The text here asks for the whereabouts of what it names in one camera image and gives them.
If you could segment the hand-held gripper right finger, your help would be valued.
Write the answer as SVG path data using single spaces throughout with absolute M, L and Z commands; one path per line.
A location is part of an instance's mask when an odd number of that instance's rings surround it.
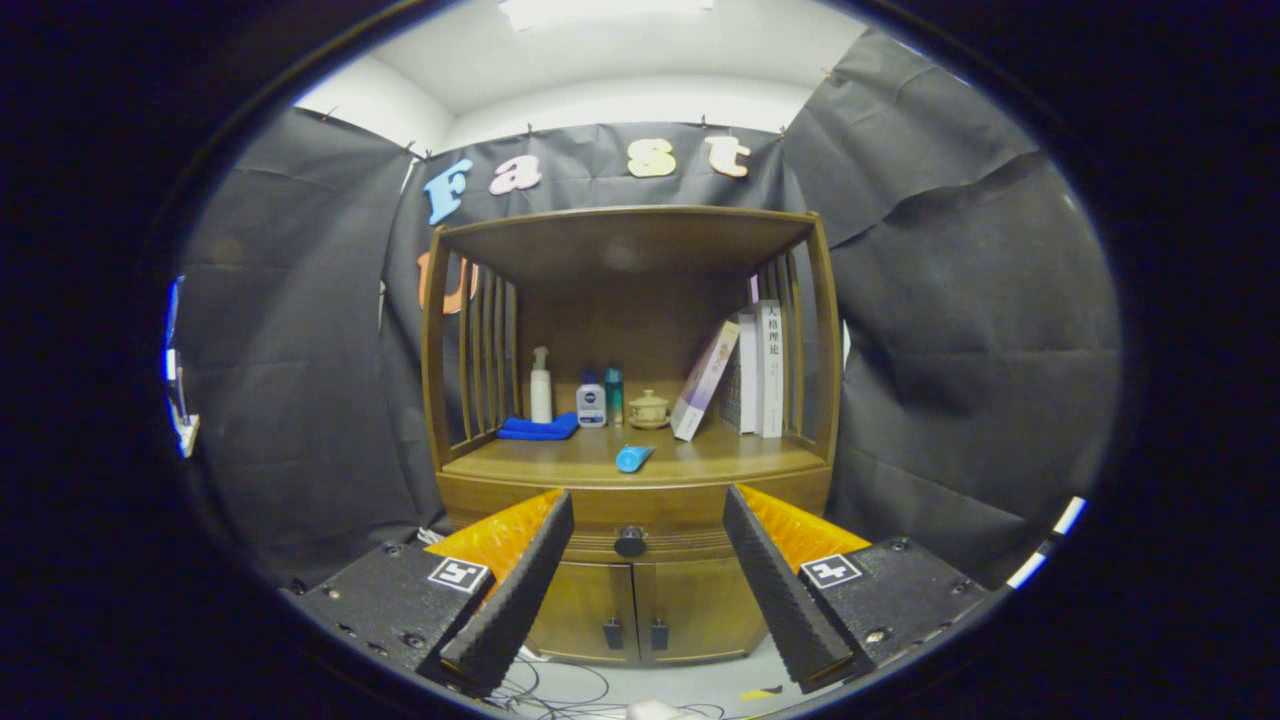
M 873 543 L 748 486 L 728 488 L 723 524 L 805 693 L 922 653 L 991 597 L 911 538 Z

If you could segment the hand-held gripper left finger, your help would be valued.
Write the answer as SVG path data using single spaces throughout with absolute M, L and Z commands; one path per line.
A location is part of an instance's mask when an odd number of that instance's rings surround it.
M 571 493 L 550 489 L 431 544 L 387 542 L 289 600 L 376 664 L 484 698 L 524 647 L 573 528 Z

